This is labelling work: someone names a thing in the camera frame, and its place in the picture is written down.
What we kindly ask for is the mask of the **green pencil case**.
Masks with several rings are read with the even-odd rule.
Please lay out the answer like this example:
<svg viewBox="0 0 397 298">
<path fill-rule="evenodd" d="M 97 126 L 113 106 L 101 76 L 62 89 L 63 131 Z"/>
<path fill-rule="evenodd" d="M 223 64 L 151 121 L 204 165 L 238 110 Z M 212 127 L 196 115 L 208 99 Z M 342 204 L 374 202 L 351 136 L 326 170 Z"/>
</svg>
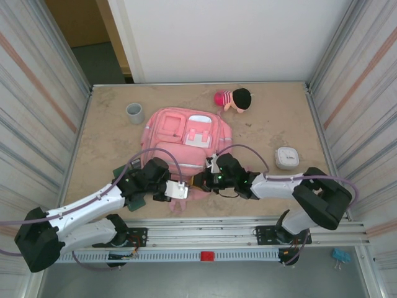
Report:
<svg viewBox="0 0 397 298">
<path fill-rule="evenodd" d="M 121 174 L 123 168 L 124 168 L 124 165 L 123 165 L 123 166 L 120 166 L 120 167 L 118 167 L 118 168 L 116 168 L 116 169 L 114 169 L 114 170 L 112 171 L 115 179 L 118 178 L 118 177 L 120 176 L 120 174 Z M 139 208 L 142 208 L 143 206 L 145 206 L 145 205 L 146 205 L 146 202 L 145 202 L 144 197 L 145 197 L 144 195 L 138 195 L 138 196 L 135 197 L 134 199 L 132 199 L 132 200 L 130 200 L 130 201 L 127 201 L 127 202 L 126 202 L 126 207 L 128 208 L 128 210 L 129 210 L 130 212 L 133 212 L 133 211 L 136 211 L 136 210 L 138 210 Z"/>
</svg>

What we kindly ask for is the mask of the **pink school backpack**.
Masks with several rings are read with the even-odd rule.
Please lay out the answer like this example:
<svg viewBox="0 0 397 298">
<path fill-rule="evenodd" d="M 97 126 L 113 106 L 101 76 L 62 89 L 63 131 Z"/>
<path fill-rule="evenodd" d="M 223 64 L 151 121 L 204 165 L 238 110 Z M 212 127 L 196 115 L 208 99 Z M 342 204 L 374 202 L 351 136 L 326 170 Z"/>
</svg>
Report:
<svg viewBox="0 0 397 298">
<path fill-rule="evenodd" d="M 169 165 L 171 178 L 188 181 L 202 172 L 206 159 L 233 144 L 231 127 L 219 116 L 210 112 L 163 108 L 155 112 L 143 131 L 143 149 L 156 148 L 140 156 L 144 166 L 158 157 Z"/>
</svg>

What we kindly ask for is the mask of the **grey plastic cup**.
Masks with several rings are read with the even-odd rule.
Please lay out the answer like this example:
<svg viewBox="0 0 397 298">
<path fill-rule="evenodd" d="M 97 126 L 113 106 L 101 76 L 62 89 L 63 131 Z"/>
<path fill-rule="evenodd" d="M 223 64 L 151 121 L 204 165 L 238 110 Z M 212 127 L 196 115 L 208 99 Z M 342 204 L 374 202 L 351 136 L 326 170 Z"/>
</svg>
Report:
<svg viewBox="0 0 397 298">
<path fill-rule="evenodd" d="M 131 124 L 140 125 L 145 120 L 145 113 L 141 104 L 131 103 L 126 107 L 127 117 Z"/>
</svg>

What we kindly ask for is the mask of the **plush doll pink striped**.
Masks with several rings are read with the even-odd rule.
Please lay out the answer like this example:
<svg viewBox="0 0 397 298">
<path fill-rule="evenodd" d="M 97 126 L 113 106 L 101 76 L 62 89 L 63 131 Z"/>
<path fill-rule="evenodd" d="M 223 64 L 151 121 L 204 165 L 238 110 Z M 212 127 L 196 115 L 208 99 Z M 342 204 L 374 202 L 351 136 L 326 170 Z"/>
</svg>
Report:
<svg viewBox="0 0 397 298">
<path fill-rule="evenodd" d="M 246 88 L 239 88 L 234 91 L 221 90 L 215 93 L 213 100 L 223 111 L 234 109 L 237 113 L 242 114 L 250 108 L 252 94 Z"/>
</svg>

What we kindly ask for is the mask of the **striped translucent side panel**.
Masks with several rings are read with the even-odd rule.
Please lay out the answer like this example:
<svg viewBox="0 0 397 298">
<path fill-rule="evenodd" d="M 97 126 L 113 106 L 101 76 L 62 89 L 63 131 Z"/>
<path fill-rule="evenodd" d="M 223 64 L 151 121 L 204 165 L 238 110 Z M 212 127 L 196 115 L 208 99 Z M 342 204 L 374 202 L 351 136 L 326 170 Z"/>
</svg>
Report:
<svg viewBox="0 0 397 298">
<path fill-rule="evenodd" d="M 59 204 L 90 94 L 44 1 L 0 0 L 0 221 Z"/>
<path fill-rule="evenodd" d="M 397 298 L 397 0 L 350 0 L 308 90 L 331 170 L 359 190 L 377 292 Z"/>
</svg>

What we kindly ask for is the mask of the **brown wooden door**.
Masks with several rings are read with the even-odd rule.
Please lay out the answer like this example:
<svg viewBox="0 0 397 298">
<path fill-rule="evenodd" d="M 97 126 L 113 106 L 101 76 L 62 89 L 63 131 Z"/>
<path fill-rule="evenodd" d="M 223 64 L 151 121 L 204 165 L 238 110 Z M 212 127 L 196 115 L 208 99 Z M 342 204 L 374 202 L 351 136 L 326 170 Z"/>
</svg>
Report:
<svg viewBox="0 0 397 298">
<path fill-rule="evenodd" d="M 44 0 L 71 48 L 110 42 L 126 77 L 132 73 L 109 0 Z"/>
</svg>

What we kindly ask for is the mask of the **aluminium rail frame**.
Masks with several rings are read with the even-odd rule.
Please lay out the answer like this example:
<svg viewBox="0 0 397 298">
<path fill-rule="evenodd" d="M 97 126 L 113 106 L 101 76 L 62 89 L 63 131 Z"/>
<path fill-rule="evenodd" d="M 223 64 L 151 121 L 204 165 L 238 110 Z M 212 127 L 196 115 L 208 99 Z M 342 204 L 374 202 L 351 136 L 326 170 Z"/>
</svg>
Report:
<svg viewBox="0 0 397 298">
<path fill-rule="evenodd" d="M 148 229 L 150 249 L 248 248 L 257 246 L 254 229 L 274 225 L 277 217 L 205 217 L 127 220 L 129 227 Z M 342 219 L 336 230 L 310 229 L 312 247 L 367 246 L 361 222 Z"/>
</svg>

